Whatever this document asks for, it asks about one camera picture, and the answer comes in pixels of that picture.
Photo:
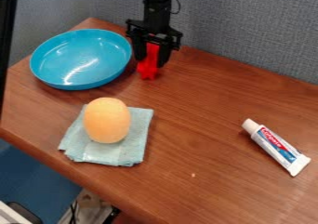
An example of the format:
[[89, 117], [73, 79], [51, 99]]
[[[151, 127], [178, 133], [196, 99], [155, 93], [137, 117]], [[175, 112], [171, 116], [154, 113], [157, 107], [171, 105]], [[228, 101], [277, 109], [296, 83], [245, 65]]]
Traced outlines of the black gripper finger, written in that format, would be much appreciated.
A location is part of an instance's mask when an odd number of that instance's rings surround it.
[[133, 50], [137, 60], [143, 60], [147, 56], [147, 43], [141, 36], [133, 37]]
[[159, 46], [159, 51], [158, 51], [158, 64], [157, 64], [158, 68], [162, 68], [165, 64], [169, 62], [171, 50], [173, 50], [171, 44], [167, 42], [163, 42]]

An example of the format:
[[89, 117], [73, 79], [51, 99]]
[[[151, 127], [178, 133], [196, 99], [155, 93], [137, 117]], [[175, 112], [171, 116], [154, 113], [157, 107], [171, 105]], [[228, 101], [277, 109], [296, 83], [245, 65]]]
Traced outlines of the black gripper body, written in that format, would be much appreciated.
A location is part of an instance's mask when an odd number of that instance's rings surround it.
[[126, 23], [126, 35], [131, 39], [141, 37], [146, 42], [157, 45], [162, 45], [165, 42], [169, 42], [171, 43], [171, 48], [174, 50], [181, 49], [183, 34], [171, 27], [167, 27], [162, 32], [155, 32], [146, 26], [142, 20], [127, 20]]

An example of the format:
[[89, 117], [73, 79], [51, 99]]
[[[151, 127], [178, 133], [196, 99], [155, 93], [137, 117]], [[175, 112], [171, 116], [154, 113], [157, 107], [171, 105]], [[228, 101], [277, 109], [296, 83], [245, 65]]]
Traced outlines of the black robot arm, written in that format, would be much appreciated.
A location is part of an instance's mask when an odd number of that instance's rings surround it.
[[183, 33], [170, 26], [171, 0], [143, 0], [142, 20], [127, 19], [126, 35], [133, 40], [133, 51], [138, 61], [149, 55], [147, 44], [159, 46], [157, 67], [169, 62], [173, 50], [181, 49]]

